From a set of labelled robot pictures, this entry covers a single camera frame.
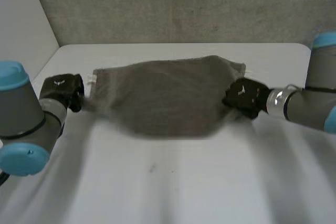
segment white tablecloth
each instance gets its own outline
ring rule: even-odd
[[[304,85],[300,44],[71,45],[34,81],[158,59],[219,55],[271,87]],[[86,93],[90,87],[86,84]],[[261,113],[204,139],[146,140],[69,111],[47,167],[0,188],[1,224],[335,223],[336,139]]]

